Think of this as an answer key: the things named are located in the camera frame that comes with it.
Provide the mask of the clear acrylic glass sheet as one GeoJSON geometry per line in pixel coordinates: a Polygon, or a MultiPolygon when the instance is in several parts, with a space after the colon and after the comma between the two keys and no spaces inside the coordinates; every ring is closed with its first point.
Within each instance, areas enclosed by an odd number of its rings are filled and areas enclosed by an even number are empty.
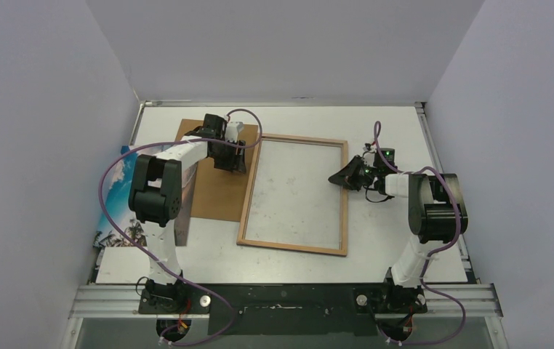
{"type": "Polygon", "coordinates": [[[245,240],[340,249],[339,145],[265,140],[257,161],[245,240]]]}

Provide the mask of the blue wooden picture frame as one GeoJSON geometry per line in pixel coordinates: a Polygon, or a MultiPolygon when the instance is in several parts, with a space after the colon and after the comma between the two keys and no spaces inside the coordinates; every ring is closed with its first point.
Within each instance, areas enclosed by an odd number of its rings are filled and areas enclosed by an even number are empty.
{"type": "Polygon", "coordinates": [[[250,202],[252,191],[254,189],[254,179],[256,176],[257,170],[257,161],[260,154],[260,149],[262,142],[265,140],[274,140],[279,142],[290,142],[290,143],[303,143],[303,144],[316,144],[316,145],[339,145],[342,148],[342,167],[347,162],[348,157],[348,143],[345,140],[335,140],[335,139],[326,139],[326,138],[317,138],[317,137],[305,137],[305,136],[292,136],[292,135],[275,135],[275,134],[265,134],[260,138],[260,144],[254,154],[254,164],[252,166],[251,173],[249,175],[249,182],[246,188],[246,197],[243,205],[243,212],[240,219],[240,226],[238,229],[238,235],[236,238],[236,243],[239,246],[253,246],[266,249],[280,249],[292,252],[302,252],[302,253],[311,253],[311,254],[326,254],[332,256],[344,257],[348,253],[348,192],[345,189],[342,190],[342,202],[341,202],[341,234],[342,234],[342,246],[340,249],[324,249],[317,247],[307,247],[302,246],[292,246],[286,244],[273,244],[260,241],[247,241],[245,240],[246,232],[246,222],[250,210],[250,202]]]}

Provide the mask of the beach landscape photo print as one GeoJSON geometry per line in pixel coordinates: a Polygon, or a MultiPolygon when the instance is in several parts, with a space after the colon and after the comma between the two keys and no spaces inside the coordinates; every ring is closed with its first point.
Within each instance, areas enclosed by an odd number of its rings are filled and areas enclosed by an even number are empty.
{"type": "MultiPolygon", "coordinates": [[[[142,246],[147,246],[147,235],[142,229],[136,214],[128,207],[135,162],[139,155],[154,155],[164,150],[166,150],[165,146],[147,148],[126,156],[108,172],[104,181],[104,203],[108,213],[125,234],[142,246]]],[[[182,206],[177,219],[169,223],[173,227],[176,246],[186,246],[188,242],[192,195],[197,167],[194,164],[183,172],[182,206]]],[[[93,246],[101,249],[105,247],[130,247],[131,245],[112,227],[105,216],[100,218],[93,246]]]]}

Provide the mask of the brown cardboard backing board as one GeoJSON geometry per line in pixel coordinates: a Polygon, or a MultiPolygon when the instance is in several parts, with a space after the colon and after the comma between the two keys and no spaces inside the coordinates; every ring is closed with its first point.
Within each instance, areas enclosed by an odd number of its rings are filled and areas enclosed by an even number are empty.
{"type": "Polygon", "coordinates": [[[245,151],[246,174],[214,168],[214,160],[197,163],[191,217],[238,222],[241,219],[255,149],[245,151]]]}

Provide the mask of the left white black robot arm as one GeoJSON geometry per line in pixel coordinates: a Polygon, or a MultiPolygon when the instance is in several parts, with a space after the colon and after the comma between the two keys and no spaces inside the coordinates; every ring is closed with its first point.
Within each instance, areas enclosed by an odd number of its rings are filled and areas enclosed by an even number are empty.
{"type": "Polygon", "coordinates": [[[240,121],[206,114],[203,124],[185,133],[178,144],[137,157],[128,204],[146,235],[150,272],[142,294],[145,304],[167,313],[190,304],[172,228],[182,208],[183,177],[206,158],[218,169],[246,173],[243,130],[240,121]]]}

